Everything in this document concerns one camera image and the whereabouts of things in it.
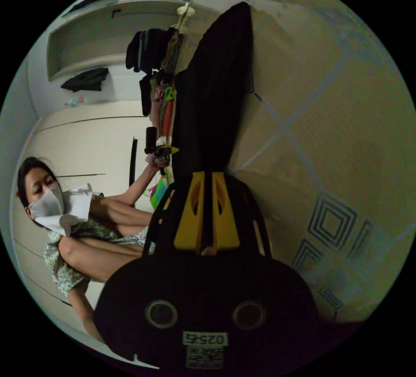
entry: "wall shelf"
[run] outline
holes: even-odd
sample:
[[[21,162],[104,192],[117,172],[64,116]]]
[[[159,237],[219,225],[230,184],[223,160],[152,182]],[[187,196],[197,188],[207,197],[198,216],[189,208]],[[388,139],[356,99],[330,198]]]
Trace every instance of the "wall shelf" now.
[[[46,50],[52,81],[86,69],[120,64],[134,34],[150,28],[167,30],[178,21],[184,1],[139,0],[107,5],[78,15],[50,33]]]

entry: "floral dress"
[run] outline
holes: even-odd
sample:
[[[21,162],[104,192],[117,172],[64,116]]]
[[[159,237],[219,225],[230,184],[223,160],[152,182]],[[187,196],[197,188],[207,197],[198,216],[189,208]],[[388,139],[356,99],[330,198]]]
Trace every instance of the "floral dress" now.
[[[148,227],[145,227],[134,236],[119,238],[114,231],[90,218],[87,222],[80,222],[74,225],[71,228],[71,236],[76,238],[94,237],[113,244],[144,246],[147,230]],[[64,261],[58,249],[62,235],[55,231],[47,231],[51,242],[46,244],[43,258],[48,268],[52,270],[52,278],[58,285],[58,289],[65,297],[68,297],[68,292],[76,285],[82,283],[81,286],[84,291],[87,291],[91,278],[74,270]],[[149,250],[154,250],[154,243],[150,245]]]

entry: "camera lens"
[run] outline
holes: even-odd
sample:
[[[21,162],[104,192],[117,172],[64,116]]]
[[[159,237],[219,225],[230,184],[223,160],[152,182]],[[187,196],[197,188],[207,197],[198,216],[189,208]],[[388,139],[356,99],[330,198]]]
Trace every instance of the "camera lens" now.
[[[178,320],[175,307],[166,300],[155,300],[148,304],[145,311],[146,320],[155,328],[171,328]]]
[[[233,312],[233,321],[237,328],[252,331],[259,328],[266,320],[266,310],[254,301],[240,303]]]

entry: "number label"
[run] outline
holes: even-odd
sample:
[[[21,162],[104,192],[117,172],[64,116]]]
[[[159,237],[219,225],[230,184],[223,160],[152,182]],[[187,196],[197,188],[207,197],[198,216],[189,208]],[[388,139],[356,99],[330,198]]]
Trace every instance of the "number label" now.
[[[226,332],[184,332],[182,343],[196,347],[227,347]]]

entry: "white face mask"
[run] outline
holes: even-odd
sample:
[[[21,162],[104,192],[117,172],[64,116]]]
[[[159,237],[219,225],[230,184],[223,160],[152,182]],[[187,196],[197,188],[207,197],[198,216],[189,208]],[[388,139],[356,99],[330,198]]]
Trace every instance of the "white face mask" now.
[[[63,215],[64,201],[61,189],[59,186],[49,188],[40,199],[32,202],[28,208],[35,219],[44,216]]]

